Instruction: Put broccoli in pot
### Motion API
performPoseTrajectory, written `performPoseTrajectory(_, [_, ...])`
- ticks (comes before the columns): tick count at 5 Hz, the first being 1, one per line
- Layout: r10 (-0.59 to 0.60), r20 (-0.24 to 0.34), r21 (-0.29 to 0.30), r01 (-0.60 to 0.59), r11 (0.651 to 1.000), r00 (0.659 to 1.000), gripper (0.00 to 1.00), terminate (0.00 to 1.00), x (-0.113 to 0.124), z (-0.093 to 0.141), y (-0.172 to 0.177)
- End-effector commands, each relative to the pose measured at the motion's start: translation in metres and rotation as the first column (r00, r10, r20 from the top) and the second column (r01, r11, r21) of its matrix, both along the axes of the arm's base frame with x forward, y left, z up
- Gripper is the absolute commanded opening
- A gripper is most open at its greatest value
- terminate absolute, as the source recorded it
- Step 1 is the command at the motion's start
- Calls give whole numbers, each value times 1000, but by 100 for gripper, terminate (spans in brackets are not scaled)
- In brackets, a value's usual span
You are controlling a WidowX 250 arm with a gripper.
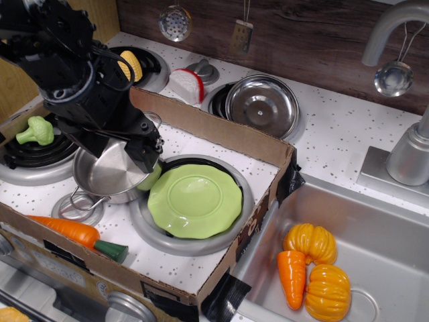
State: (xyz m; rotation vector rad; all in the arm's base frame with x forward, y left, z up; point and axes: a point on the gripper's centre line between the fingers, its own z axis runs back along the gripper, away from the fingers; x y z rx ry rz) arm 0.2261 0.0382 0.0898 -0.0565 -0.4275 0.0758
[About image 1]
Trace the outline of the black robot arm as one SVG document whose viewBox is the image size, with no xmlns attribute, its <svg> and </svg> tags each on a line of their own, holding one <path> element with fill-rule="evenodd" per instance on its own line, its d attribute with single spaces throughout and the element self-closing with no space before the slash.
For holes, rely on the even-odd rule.
<svg viewBox="0 0 429 322">
<path fill-rule="evenodd" d="M 96 41 L 87 12 L 65 1 L 2 1 L 1 57 L 38 86 L 60 131 L 100 156 L 111 138 L 150 173 L 162 153 L 155 125 L 129 98 L 135 73 L 120 55 Z"/>
</svg>

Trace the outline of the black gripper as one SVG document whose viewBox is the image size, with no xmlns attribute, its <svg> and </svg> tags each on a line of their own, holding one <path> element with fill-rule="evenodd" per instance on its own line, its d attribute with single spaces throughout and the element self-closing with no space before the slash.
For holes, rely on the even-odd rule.
<svg viewBox="0 0 429 322">
<path fill-rule="evenodd" d="M 153 121 L 131 103 L 131 83 L 115 59 L 53 56 L 42 63 L 39 75 L 45 108 L 58 116 L 74 143 L 100 157 L 110 139 L 121 140 L 140 170 L 153 171 L 162 139 Z"/>
</svg>

